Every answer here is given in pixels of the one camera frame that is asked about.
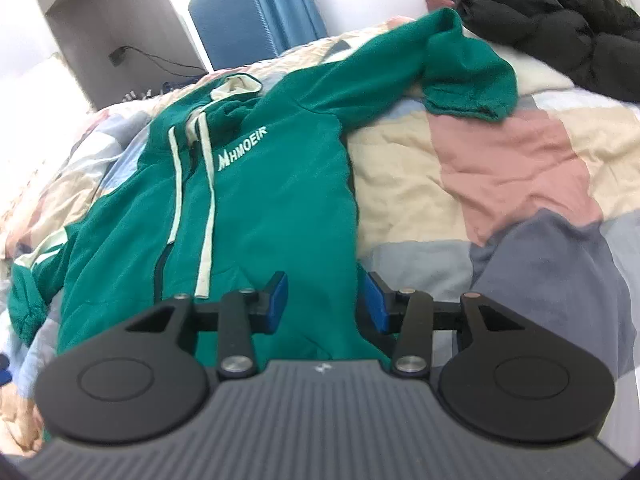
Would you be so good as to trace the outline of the person's left hand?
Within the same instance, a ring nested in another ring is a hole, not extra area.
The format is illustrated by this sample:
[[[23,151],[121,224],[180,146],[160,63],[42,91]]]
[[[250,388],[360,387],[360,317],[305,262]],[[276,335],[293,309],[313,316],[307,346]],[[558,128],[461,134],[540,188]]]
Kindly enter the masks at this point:
[[[29,456],[40,451],[43,444],[43,421],[35,401],[17,392],[16,385],[0,389],[1,452]]]

